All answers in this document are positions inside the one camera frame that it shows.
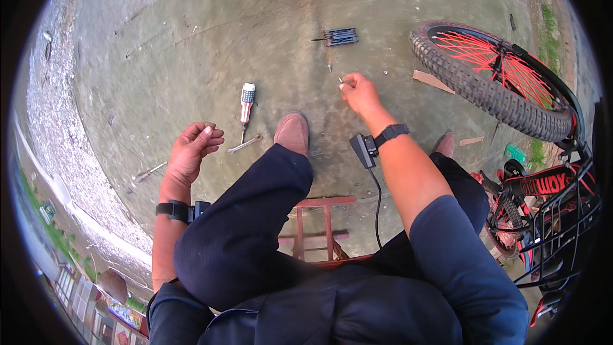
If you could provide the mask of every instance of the hand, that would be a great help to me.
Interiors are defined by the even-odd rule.
[[[223,135],[214,123],[200,121],[188,126],[175,140],[166,176],[191,186],[200,174],[202,159],[219,149],[224,142]]]
[[[343,100],[348,102],[351,109],[362,116],[362,119],[367,119],[373,112],[383,109],[377,87],[363,74],[359,72],[346,74],[343,76],[343,81],[345,83],[339,85],[343,91]]]

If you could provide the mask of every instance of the black wristwatch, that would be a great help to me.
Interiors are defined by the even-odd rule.
[[[398,137],[401,134],[409,134],[409,127],[406,124],[392,124],[387,126],[379,136],[375,138],[375,147],[379,149],[387,140]]]
[[[168,218],[183,221],[190,224],[198,218],[211,203],[196,202],[195,205],[188,206],[186,203],[171,200],[170,203],[159,203],[155,207],[156,216],[160,213],[168,214]]]

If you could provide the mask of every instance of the leg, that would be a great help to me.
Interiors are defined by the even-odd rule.
[[[470,219],[474,231],[479,234],[490,211],[487,195],[481,184],[451,158],[454,145],[455,136],[445,134],[430,159],[449,183],[458,204]],[[362,263],[382,274],[419,277],[413,249],[404,230]]]
[[[287,214],[312,181],[305,156],[272,146],[177,242],[175,269],[188,292],[223,311],[313,272],[313,265],[277,251]]]

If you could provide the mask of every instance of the sleeve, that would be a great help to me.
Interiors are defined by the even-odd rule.
[[[477,344],[523,344],[528,305],[486,249],[453,196],[441,196],[411,226],[425,279],[437,287]]]
[[[149,302],[149,344],[196,344],[212,319],[185,288],[166,282]]]

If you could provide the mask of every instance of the brown shoe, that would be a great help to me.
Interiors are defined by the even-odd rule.
[[[434,146],[434,152],[439,152],[449,158],[454,156],[454,148],[456,147],[456,135],[453,132],[447,132],[442,135]]]
[[[273,142],[308,157],[308,124],[304,115],[291,111],[281,118]]]

